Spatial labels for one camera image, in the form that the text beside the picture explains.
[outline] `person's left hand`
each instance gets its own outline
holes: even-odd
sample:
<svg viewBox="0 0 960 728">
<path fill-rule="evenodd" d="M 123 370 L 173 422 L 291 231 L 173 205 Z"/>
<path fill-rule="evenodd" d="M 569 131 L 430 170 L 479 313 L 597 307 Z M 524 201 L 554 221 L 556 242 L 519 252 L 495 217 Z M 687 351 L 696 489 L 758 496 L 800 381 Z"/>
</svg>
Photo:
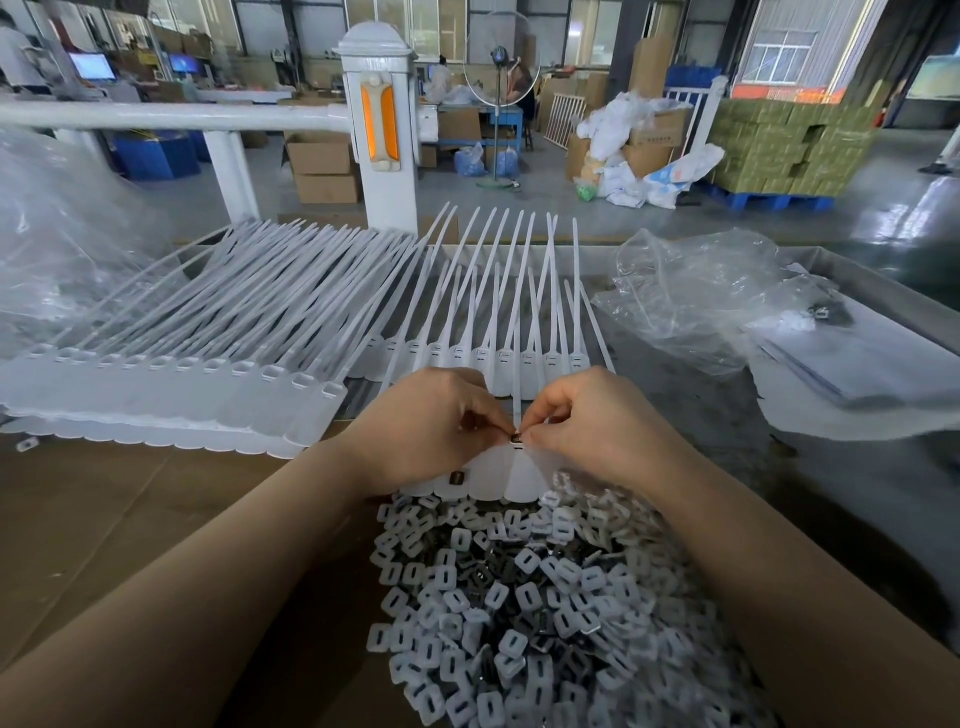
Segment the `person's left hand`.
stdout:
<svg viewBox="0 0 960 728">
<path fill-rule="evenodd" d="M 422 369 L 374 400 L 331 441 L 355 458 L 369 495 L 459 470 L 516 431 L 472 369 Z"/>
</svg>

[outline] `cardboard box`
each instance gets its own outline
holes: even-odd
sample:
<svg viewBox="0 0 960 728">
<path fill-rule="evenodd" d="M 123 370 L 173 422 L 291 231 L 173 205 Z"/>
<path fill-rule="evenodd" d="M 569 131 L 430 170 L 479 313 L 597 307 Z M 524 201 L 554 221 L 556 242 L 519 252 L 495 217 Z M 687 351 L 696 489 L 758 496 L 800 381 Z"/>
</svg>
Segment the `cardboard box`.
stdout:
<svg viewBox="0 0 960 728">
<path fill-rule="evenodd" d="M 654 116 L 654 129 L 634 129 L 630 132 L 630 144 L 669 144 L 678 147 L 686 139 L 686 123 L 690 109 L 661 111 Z"/>
<path fill-rule="evenodd" d="M 424 169 L 437 168 L 437 148 L 434 146 L 420 145 L 420 166 Z"/>
<path fill-rule="evenodd" d="M 186 94 L 183 86 L 176 81 L 156 82 L 156 98 L 163 104 L 185 104 Z"/>
<path fill-rule="evenodd" d="M 630 72 L 631 91 L 645 99 L 660 99 L 666 87 L 666 72 L 673 62 L 672 36 L 646 37 L 634 49 L 634 67 Z"/>
<path fill-rule="evenodd" d="M 581 139 L 576 133 L 570 135 L 566 142 L 566 164 L 564 165 L 564 176 L 569 182 L 573 182 L 575 177 L 580 177 L 589 151 L 589 139 Z"/>
<path fill-rule="evenodd" d="M 182 36 L 183 53 L 187 56 L 209 61 L 213 58 L 213 41 L 210 36 L 201 33 L 191 33 Z"/>
<path fill-rule="evenodd" d="M 360 174 L 294 175 L 297 194 L 305 205 L 348 205 L 358 203 L 363 188 Z"/>
<path fill-rule="evenodd" d="M 477 109 L 456 109 L 441 111 L 438 118 L 440 140 L 457 139 L 454 145 L 444 145 L 441 149 L 459 149 L 464 141 L 480 141 L 480 114 Z"/>
<path fill-rule="evenodd" d="M 296 98 L 280 99 L 277 104 L 282 107 L 326 107 L 330 104 L 345 104 L 347 98 L 334 93 L 303 93 Z"/>
<path fill-rule="evenodd" d="M 168 31 L 166 28 L 161 28 L 158 25 L 155 25 L 153 30 L 163 50 L 167 53 L 183 53 L 182 35 Z"/>
<path fill-rule="evenodd" d="M 266 132 L 241 132 L 244 149 L 264 149 L 270 145 L 270 137 Z"/>
<path fill-rule="evenodd" d="M 295 132 L 287 137 L 287 154 L 295 175 L 348 175 L 353 171 L 349 134 Z"/>
<path fill-rule="evenodd" d="M 594 109 L 600 109 L 607 103 L 607 81 L 610 74 L 606 71 L 591 73 L 587 76 L 587 89 L 584 97 L 587 99 L 587 106 Z"/>
<path fill-rule="evenodd" d="M 628 144 L 620 150 L 638 179 L 663 169 L 670 163 L 673 152 L 672 144 Z"/>
</svg>

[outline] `window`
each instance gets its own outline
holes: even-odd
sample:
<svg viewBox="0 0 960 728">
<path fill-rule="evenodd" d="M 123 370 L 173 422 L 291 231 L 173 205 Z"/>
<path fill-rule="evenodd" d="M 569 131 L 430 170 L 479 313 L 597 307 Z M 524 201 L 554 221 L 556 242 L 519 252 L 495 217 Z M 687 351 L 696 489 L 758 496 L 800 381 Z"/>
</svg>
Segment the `window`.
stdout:
<svg viewBox="0 0 960 728">
<path fill-rule="evenodd" d="M 610 65 L 621 5 L 620 0 L 573 0 L 566 34 L 566 65 Z"/>
<path fill-rule="evenodd" d="M 816 33 L 799 31 L 760 31 L 744 66 L 742 83 L 799 83 L 816 37 Z"/>
<path fill-rule="evenodd" d="M 347 0 L 347 17 L 390 23 L 422 61 L 463 61 L 467 51 L 467 0 Z"/>
</svg>

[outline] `cardboard box stack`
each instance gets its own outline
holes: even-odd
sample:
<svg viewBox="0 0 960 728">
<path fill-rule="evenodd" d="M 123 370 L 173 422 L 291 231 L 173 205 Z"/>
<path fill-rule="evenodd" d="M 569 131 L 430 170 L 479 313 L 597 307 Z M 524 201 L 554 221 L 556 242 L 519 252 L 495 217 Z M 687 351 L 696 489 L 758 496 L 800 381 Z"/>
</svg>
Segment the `cardboard box stack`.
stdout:
<svg viewBox="0 0 960 728">
<path fill-rule="evenodd" d="M 873 143 L 872 109 L 725 99 L 709 142 L 727 155 L 707 177 L 728 192 L 837 197 Z"/>
<path fill-rule="evenodd" d="M 353 159 L 350 135 L 291 132 L 287 154 L 300 201 L 306 205 L 360 202 L 360 168 Z"/>
</svg>

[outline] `blue pallet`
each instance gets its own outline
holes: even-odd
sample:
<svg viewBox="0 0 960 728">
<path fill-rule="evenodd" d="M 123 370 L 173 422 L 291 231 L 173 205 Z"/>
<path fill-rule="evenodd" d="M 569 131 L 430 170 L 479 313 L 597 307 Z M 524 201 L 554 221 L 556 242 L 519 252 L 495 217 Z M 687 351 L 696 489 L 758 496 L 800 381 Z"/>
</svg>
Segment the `blue pallet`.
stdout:
<svg viewBox="0 0 960 728">
<path fill-rule="evenodd" d="M 156 132 L 157 139 L 118 134 L 113 138 L 128 178 L 135 182 L 178 180 L 200 174 L 197 149 L 188 134 Z"/>
<path fill-rule="evenodd" d="M 753 200 L 758 203 L 758 206 L 762 206 L 766 209 L 774 211 L 787 209 L 791 204 L 795 204 L 795 206 L 804 206 L 808 209 L 812 209 L 814 212 L 823 212 L 824 210 L 833 208 L 833 203 L 835 202 L 835 198 L 832 197 L 809 197 L 806 195 L 768 195 L 757 192 L 728 192 L 723 187 L 718 187 L 716 184 L 710 184 L 709 182 L 704 183 L 704 188 L 707 191 L 707 194 L 714 200 L 718 200 L 730 209 L 735 210 L 744 209 L 747 206 L 747 203 Z"/>
</svg>

